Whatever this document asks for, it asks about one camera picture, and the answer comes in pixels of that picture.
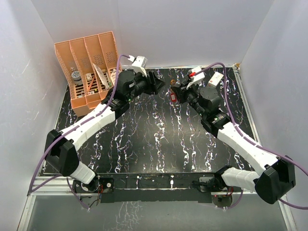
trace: metal frame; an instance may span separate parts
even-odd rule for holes
[[[192,68],[192,67],[196,67],[196,66],[173,66],[173,67],[158,67],[158,68]],[[226,67],[232,67],[233,68],[233,72],[236,78],[236,82],[238,84],[239,90],[240,90],[240,94],[244,103],[244,107],[247,113],[247,117],[250,123],[250,126],[252,128],[252,132],[253,135],[256,139],[257,142],[260,143],[260,138],[258,136],[257,133],[257,129],[253,120],[253,117],[251,115],[251,111],[247,102],[247,98],[245,96],[244,93],[244,89],[243,89],[243,85],[242,85],[242,80],[239,74],[239,71],[237,69],[236,66],[234,65],[227,65]],[[45,180],[49,179],[50,177],[44,176],[44,177],[40,177],[37,176],[36,180],[34,182],[34,187],[40,185],[42,182],[44,182]],[[69,182],[71,185],[73,185],[73,179],[69,179]],[[212,195],[220,195],[220,194],[225,194],[225,192],[212,192]],[[247,190],[244,191],[244,194],[256,194],[255,192],[251,193]],[[36,196],[40,196],[40,195],[70,195],[72,196],[72,193],[70,192],[70,189],[67,185],[66,182],[66,177],[58,177],[50,182],[48,182],[47,184],[45,184],[43,187],[41,187],[40,189],[38,189],[37,191],[33,192],[30,196],[28,196],[27,201],[26,201],[26,205],[18,226],[18,231],[26,231],[27,227],[29,225],[29,221],[31,218],[31,214],[33,211],[33,207],[34,207],[34,203],[35,203],[35,199]],[[80,196],[97,196],[97,193],[79,193],[78,195]],[[282,211],[282,215],[285,221],[285,224],[287,226],[288,231],[296,231],[296,225],[290,210],[290,207],[287,205],[284,205],[283,203],[279,202],[281,211]]]

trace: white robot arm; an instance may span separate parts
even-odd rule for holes
[[[91,113],[76,122],[74,125],[58,132],[49,132],[46,147],[67,131],[73,132],[65,135],[48,153],[46,161],[63,176],[71,176],[83,183],[89,192],[95,192],[98,187],[97,174],[88,166],[79,161],[77,151],[82,144],[102,127],[112,123],[129,109],[129,102],[142,93],[157,94],[164,86],[164,82],[157,79],[153,72],[144,70],[146,59],[144,57],[130,57],[133,61],[133,72],[121,72],[115,96],[108,108],[100,113],[111,98],[110,90]],[[222,98],[216,90],[223,75],[216,72],[205,88],[198,90],[198,83],[204,79],[201,68],[192,69],[188,80],[179,86],[171,87],[179,103],[188,102],[201,116],[201,124],[209,133],[228,144],[241,155],[255,171],[239,170],[225,166],[214,174],[214,178],[206,183],[210,189],[223,190],[226,186],[236,186],[257,194],[266,202],[273,204],[285,193],[295,186],[295,168],[291,163],[277,159],[274,155],[258,149],[250,144],[236,131],[230,122],[229,116],[219,109]]]
[[[115,95],[110,105],[103,113],[101,111],[111,98],[113,89],[107,97],[92,112],[83,117],[72,126],[58,132],[52,130],[47,135],[45,150],[62,134],[66,134],[57,142],[46,156],[46,161],[53,166],[62,176],[71,176],[84,185],[89,192],[97,189],[98,180],[96,173],[78,159],[77,151],[82,144],[101,128],[114,122],[129,109],[129,102],[141,95],[158,94],[165,83],[159,80],[153,72],[145,72],[146,59],[138,56],[129,59],[136,74],[124,71],[119,74]]]
[[[255,171],[239,170],[225,166],[215,173],[215,177],[207,182],[209,188],[223,189],[226,186],[236,186],[248,189],[257,194],[269,204],[275,203],[295,186],[295,167],[293,164],[277,158],[259,148],[253,139],[236,130],[229,116],[219,109],[222,98],[216,90],[223,75],[216,72],[206,87],[198,90],[198,83],[204,79],[204,73],[197,67],[189,71],[188,80],[179,86],[171,87],[179,103],[188,102],[201,116],[203,127],[219,140],[228,144],[242,156]]]

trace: red object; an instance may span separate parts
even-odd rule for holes
[[[171,97],[171,101],[172,101],[172,102],[176,102],[176,101],[177,101],[177,97],[176,97],[176,95],[175,95],[174,92],[171,93],[170,97]]]

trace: white enclosure wall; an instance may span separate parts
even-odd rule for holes
[[[0,230],[16,230],[66,80],[30,0],[0,1]]]
[[[262,144],[307,168],[308,1],[277,0],[241,64],[241,76]],[[289,202],[308,206],[307,177],[296,169]],[[307,211],[293,209],[298,230]]]
[[[32,0],[54,42],[112,30],[148,67],[241,62],[273,0]]]

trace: black tabletop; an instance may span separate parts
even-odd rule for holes
[[[232,148],[204,130],[199,115],[187,103],[171,102],[170,81],[182,81],[188,70],[155,69],[156,75],[166,82],[160,93],[134,99],[122,117],[84,143],[78,151],[80,160],[97,173],[215,172],[224,165],[251,170]],[[203,86],[215,71],[222,73],[222,68],[206,72]],[[227,76],[234,118],[253,137],[232,68],[227,68]],[[220,93],[223,97],[222,82]],[[224,103],[220,107],[227,112]],[[67,89],[56,129],[62,130],[79,119],[71,109]],[[55,173],[49,164],[42,171]]]

